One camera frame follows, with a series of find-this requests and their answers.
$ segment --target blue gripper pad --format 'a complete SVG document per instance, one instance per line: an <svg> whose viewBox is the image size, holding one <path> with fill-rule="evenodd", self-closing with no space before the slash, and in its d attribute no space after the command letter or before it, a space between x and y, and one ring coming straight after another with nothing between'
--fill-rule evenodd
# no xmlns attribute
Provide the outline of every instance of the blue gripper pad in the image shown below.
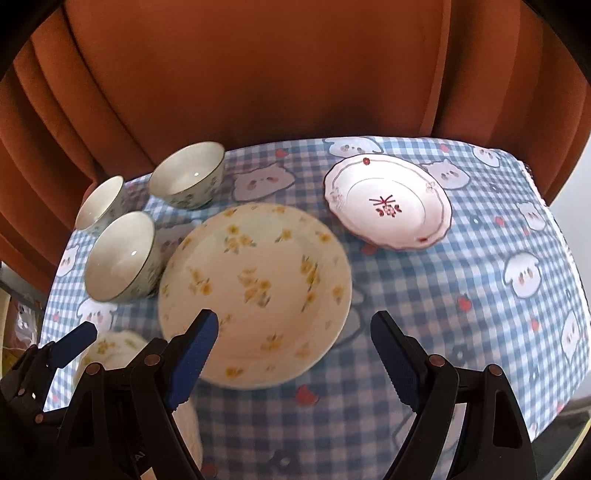
<svg viewBox="0 0 591 480"><path fill-rule="evenodd" d="M96 340L93 323L82 322L51 347L50 368L64 368Z"/></svg>
<svg viewBox="0 0 591 480"><path fill-rule="evenodd" d="M186 340L187 343L190 342L170 372L168 394L164 403L171 410L176 410L181 403L185 403L189 399L203 365L205 365L213 344L217 340L218 330L217 315L211 310L202 310L187 332L180 336L182 338L175 337L170 340L169 346L180 348L184 347L183 344L186 345L183 340Z"/></svg>
<svg viewBox="0 0 591 480"><path fill-rule="evenodd" d="M371 339L398 398L417 413L424 402L427 354L418 342L421 351L416 350L388 312L378 312L372 317Z"/></svg>

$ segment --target white wall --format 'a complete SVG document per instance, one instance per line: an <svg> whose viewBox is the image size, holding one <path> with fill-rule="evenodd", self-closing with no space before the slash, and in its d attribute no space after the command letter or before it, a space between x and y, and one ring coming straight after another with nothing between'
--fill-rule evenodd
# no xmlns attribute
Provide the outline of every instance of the white wall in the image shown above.
<svg viewBox="0 0 591 480"><path fill-rule="evenodd" d="M579 162L550 205L558 226L573 253L587 298L591 301L591 138ZM591 395L591 375L588 375L575 398Z"/></svg>

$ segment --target rivet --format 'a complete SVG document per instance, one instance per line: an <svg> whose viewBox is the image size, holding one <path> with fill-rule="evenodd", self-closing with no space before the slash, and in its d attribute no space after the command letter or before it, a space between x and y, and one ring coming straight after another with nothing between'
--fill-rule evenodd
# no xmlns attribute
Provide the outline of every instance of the rivet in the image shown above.
<svg viewBox="0 0 591 480"><path fill-rule="evenodd" d="M442 367L445 365L445 359L441 355L430 355L429 363L434 367Z"/></svg>
<svg viewBox="0 0 591 480"><path fill-rule="evenodd" d="M91 363L88 367L86 367L86 373L89 375L96 375L100 370L100 364L97 362Z"/></svg>
<svg viewBox="0 0 591 480"><path fill-rule="evenodd" d="M160 356L157 353L151 353L146 358L144 358L144 363L149 367L153 367L154 365L158 365L160 362Z"/></svg>
<svg viewBox="0 0 591 480"><path fill-rule="evenodd" d="M488 371L495 377L500 377L503 374L503 369L499 367L497 364L489 365Z"/></svg>

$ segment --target tablecloth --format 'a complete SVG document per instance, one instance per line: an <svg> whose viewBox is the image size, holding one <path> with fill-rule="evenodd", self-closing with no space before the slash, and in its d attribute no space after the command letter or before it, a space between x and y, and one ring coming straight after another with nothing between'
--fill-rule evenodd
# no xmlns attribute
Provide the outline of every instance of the tablecloth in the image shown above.
<svg viewBox="0 0 591 480"><path fill-rule="evenodd" d="M377 249L329 213L324 176L342 158L369 152L419 164L444 187L453 217L441 242L423 251ZM128 207L152 216L163 249L174 249L194 225L226 207L262 199L317 216L343 243L352 267L355 293L345 329L309 372L258 391L198 382L207 478L382 478L414 415L397 398L369 338L377 310L389 310L428 353L458 367L501 365L532 438L589 369L589 309L579 275L525 166L504 151L430 138L257 145L227 153L220 191L192 212L149 197L147 180L128 183ZM87 319L99 329L132 329L147 339L160 334L157 296L129 305L88 299L83 270L94 241L72 234L47 304L42 344ZM46 409L69 402L76 367L77 360L56 374ZM449 468L461 421L457 407L436 478Z"/></svg>

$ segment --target white ceramic bowl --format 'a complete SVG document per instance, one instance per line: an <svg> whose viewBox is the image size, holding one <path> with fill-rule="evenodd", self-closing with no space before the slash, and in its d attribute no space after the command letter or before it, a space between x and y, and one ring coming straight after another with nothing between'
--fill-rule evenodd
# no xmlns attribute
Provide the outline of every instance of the white ceramic bowl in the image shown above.
<svg viewBox="0 0 591 480"><path fill-rule="evenodd" d="M125 182L122 176L101 183L80 207L75 227L99 236L107 226L124 213Z"/></svg>
<svg viewBox="0 0 591 480"><path fill-rule="evenodd" d="M194 209L209 202L222 183L226 151L216 142L182 148L166 158L150 177L150 195L170 206Z"/></svg>
<svg viewBox="0 0 591 480"><path fill-rule="evenodd" d="M154 239L148 214L131 212L117 218L98 237L86 261L88 295L96 301L126 303L150 293L164 267Z"/></svg>

